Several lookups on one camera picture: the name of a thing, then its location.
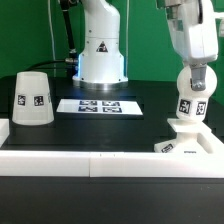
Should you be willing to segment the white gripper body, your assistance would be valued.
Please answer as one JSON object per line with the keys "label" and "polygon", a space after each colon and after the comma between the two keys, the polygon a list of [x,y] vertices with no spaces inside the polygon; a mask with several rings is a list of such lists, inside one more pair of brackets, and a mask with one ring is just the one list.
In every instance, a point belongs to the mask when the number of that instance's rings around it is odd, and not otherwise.
{"label": "white gripper body", "polygon": [[167,23],[174,50],[189,64],[218,56],[216,21],[211,0],[167,0]]}

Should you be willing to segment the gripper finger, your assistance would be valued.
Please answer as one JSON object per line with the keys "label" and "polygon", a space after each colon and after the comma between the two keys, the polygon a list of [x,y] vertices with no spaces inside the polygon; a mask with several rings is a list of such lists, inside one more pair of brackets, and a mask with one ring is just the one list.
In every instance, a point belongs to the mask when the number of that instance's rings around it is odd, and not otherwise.
{"label": "gripper finger", "polygon": [[206,64],[191,64],[191,88],[193,91],[204,91],[206,89]]}

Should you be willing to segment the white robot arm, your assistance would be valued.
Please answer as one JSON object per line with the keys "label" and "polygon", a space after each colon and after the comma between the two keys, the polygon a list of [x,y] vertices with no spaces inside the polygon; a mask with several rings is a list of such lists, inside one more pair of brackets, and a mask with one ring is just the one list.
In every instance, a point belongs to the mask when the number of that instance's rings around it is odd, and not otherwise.
{"label": "white robot arm", "polygon": [[[217,59],[218,40],[211,0],[156,0],[166,10],[174,50],[190,67],[192,89],[206,88],[207,64]],[[125,59],[119,51],[120,14],[106,0],[82,0],[85,47],[78,56],[73,83],[111,90],[128,84]]]}

